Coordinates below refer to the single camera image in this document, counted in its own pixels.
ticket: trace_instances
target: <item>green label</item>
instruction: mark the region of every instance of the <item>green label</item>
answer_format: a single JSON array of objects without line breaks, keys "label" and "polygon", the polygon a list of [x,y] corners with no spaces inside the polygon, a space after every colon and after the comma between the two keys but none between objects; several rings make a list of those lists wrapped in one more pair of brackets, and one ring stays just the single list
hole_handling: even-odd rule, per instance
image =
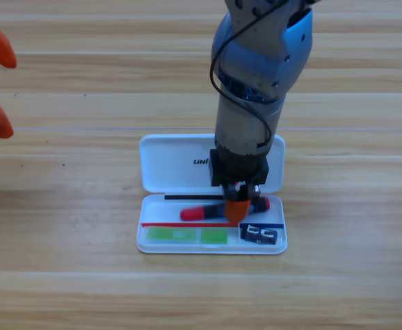
[{"label": "green label", "polygon": [[224,229],[203,229],[201,231],[201,243],[203,244],[227,244],[229,233]]},{"label": "green label", "polygon": [[194,242],[196,229],[149,227],[148,239],[164,239],[166,241]]}]

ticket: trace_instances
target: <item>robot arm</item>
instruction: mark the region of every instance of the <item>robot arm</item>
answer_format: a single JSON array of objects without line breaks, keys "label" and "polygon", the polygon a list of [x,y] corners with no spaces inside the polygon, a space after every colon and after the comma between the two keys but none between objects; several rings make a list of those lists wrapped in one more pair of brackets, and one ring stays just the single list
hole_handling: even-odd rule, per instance
[{"label": "robot arm", "polygon": [[[211,183],[223,187],[229,204],[249,205],[268,175],[266,156],[286,93],[310,55],[311,5],[318,0],[225,1],[229,13],[212,47],[211,80],[220,101]],[[244,183],[239,190],[236,182]],[[243,220],[243,212],[233,221]]]}]

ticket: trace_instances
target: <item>open case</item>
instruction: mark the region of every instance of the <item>open case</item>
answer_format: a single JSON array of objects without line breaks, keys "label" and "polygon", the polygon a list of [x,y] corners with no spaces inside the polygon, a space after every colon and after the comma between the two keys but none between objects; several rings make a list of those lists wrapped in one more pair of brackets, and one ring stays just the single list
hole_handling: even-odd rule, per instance
[{"label": "open case", "polygon": [[[159,194],[143,200],[137,231],[140,251],[176,254],[279,254],[285,251],[288,241],[282,202],[271,195],[281,188],[284,174],[285,143],[278,135],[267,156],[270,169],[266,183],[260,186],[261,197],[270,201],[269,210],[250,214],[240,225],[231,228],[160,225],[185,226],[187,222],[180,220],[181,210],[222,203],[222,188],[212,187],[210,180],[209,152],[214,148],[214,134],[156,134],[140,141],[143,187]],[[226,223],[226,219],[196,222],[218,224]],[[252,224],[275,231],[277,238],[269,244],[246,241],[242,231],[254,228]]]}]

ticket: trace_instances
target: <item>black cable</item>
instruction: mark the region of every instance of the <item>black cable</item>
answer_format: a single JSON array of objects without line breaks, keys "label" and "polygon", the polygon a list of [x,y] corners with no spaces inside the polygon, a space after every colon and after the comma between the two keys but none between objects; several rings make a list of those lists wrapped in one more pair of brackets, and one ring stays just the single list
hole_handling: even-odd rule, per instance
[{"label": "black cable", "polygon": [[213,78],[213,72],[215,70],[215,64],[216,61],[219,59],[222,51],[225,49],[225,47],[227,47],[227,45],[232,42],[233,40],[235,40],[237,37],[239,37],[241,34],[245,33],[245,31],[247,31],[248,29],[252,28],[256,23],[260,22],[262,19],[265,19],[269,14],[271,14],[272,12],[278,10],[279,8],[281,8],[283,5],[285,5],[286,3],[288,3],[289,0],[283,0],[281,3],[278,3],[277,5],[275,5],[274,7],[272,7],[271,9],[267,10],[264,14],[260,15],[259,17],[257,17],[256,19],[254,19],[253,21],[251,21],[248,25],[244,26],[241,30],[239,30],[238,32],[236,32],[233,36],[231,36],[230,38],[228,38],[227,40],[225,40],[225,42],[223,42],[223,44],[221,45],[221,47],[219,48],[219,50],[217,51],[216,55],[213,57],[212,63],[210,65],[210,81],[213,85],[213,87],[215,87],[215,89],[218,91],[218,93],[223,97],[226,98],[228,101],[232,102],[234,105],[237,105],[240,108],[243,108],[243,110],[247,111],[248,113],[250,113],[252,116],[255,116],[257,119],[259,119],[262,124],[264,124],[267,132],[268,132],[268,138],[265,142],[263,143],[259,143],[257,145],[258,148],[266,146],[268,143],[270,143],[271,138],[273,137],[273,132],[271,131],[271,128],[269,127],[269,125],[267,124],[267,121],[265,121],[264,117],[262,117],[262,115],[260,115],[258,112],[256,112],[254,109],[252,109],[251,107],[246,107],[243,104],[239,103],[238,101],[232,99],[230,96],[228,96],[227,94],[225,94],[215,83],[215,79]]}]

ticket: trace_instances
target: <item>wood grain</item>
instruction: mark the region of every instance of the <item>wood grain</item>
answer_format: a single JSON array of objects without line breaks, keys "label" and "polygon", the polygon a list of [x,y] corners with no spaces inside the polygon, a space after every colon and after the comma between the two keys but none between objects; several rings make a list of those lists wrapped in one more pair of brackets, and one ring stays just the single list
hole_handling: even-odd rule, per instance
[{"label": "wood grain", "polygon": [[217,0],[0,0],[0,330],[402,330],[402,0],[315,6],[279,256],[146,255],[149,133],[212,133]]},{"label": "wood grain", "polygon": [[[213,129],[215,93],[0,93],[16,128]],[[290,93],[279,128],[402,129],[402,93]]]}]

